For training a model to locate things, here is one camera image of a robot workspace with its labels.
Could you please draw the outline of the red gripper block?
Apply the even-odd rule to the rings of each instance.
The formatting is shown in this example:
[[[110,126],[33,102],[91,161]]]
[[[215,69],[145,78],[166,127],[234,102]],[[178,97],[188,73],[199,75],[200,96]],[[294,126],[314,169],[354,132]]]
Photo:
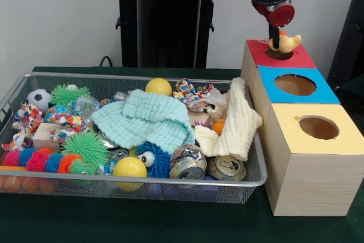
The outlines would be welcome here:
[[[252,0],[252,4],[256,11],[264,16],[269,24],[268,32],[270,41],[268,46],[270,50],[279,52],[280,31],[278,27],[289,24],[295,15],[295,9],[291,4],[291,0],[278,2],[274,5],[258,3]]]

